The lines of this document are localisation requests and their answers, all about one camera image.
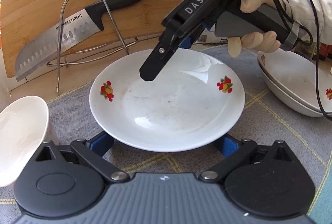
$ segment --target wire stand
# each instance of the wire stand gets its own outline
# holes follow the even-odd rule
[[[138,42],[138,39],[135,38],[135,41],[130,43],[130,44],[127,44],[125,43],[125,41],[123,40],[122,38],[122,35],[117,27],[117,24],[114,20],[114,17],[110,11],[110,8],[108,7],[107,5],[107,2],[105,0],[102,0],[105,7],[106,7],[106,10],[107,10],[107,13],[108,15],[110,16],[110,19],[112,21],[112,24],[115,28],[115,31],[117,33],[117,36],[119,37],[120,41],[121,41],[121,44],[122,46],[118,46],[118,47],[115,47],[113,49],[116,49],[116,50],[113,50],[112,52],[108,53],[108,54],[105,54],[103,56],[100,56],[98,58],[95,58],[95,59],[91,59],[91,60],[86,60],[86,61],[83,61],[83,62],[67,62],[67,58],[65,57],[65,61],[64,63],[60,63],[60,56],[61,56],[61,43],[62,43],[62,29],[63,29],[63,14],[64,14],[64,9],[67,5],[69,0],[65,0],[64,4],[62,5],[62,8],[61,8],[61,12],[60,12],[60,20],[59,20],[59,24],[61,24],[60,28],[59,28],[59,33],[58,33],[58,48],[57,48],[57,63],[56,64],[51,64],[50,62],[48,62],[46,65],[47,66],[50,66],[50,67],[54,67],[56,66],[57,67],[57,86],[56,86],[56,93],[59,93],[59,89],[60,89],[60,67],[61,66],[66,66],[68,67],[69,65],[79,65],[79,64],[85,64],[85,63],[90,63],[90,62],[94,62],[94,61],[97,61],[97,60],[100,60],[102,58],[106,58],[108,56],[111,56],[112,54],[116,53],[116,52],[119,52],[121,50],[125,50],[127,55],[129,55],[129,50],[128,48],[134,44],[136,44]],[[97,49],[100,49],[100,48],[104,48],[106,47],[107,45],[110,45],[111,43],[108,43],[108,44],[103,44],[103,45],[100,45],[100,46],[97,46],[97,47],[94,47],[94,48],[90,48],[90,49],[85,49],[85,50],[81,50],[81,51],[78,51],[78,52],[75,52],[74,54],[81,54],[81,53],[85,53],[85,52],[91,52],[91,51],[94,51],[94,50],[97,50]]]

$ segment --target ribbed gray panel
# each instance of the ribbed gray panel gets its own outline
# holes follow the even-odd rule
[[[267,221],[246,215],[222,194],[218,185],[194,174],[136,174],[113,184],[102,200],[81,215],[37,220],[24,215],[15,224],[310,224],[305,216]]]

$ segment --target white sleeve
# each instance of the white sleeve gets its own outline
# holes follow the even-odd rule
[[[286,5],[286,13],[293,20],[302,24],[312,34],[313,41],[317,41],[316,24],[309,0],[282,0]],[[319,21],[320,42],[332,45],[332,0],[312,0],[317,11]],[[309,40],[308,34],[301,36]]]

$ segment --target black knife handle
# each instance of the black knife handle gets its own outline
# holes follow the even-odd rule
[[[142,0],[106,0],[110,11],[125,8],[134,5]],[[92,21],[99,27],[100,30],[104,30],[102,23],[102,15],[107,12],[107,9],[103,1],[99,1],[94,4],[90,4],[84,8]]]

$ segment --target knife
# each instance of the knife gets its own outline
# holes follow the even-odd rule
[[[106,0],[111,11],[140,1],[142,0]],[[103,31],[102,15],[106,12],[104,3],[99,1],[64,19],[61,53],[93,34]],[[20,50],[15,61],[15,77],[18,82],[57,56],[58,29],[59,23],[28,42]]]

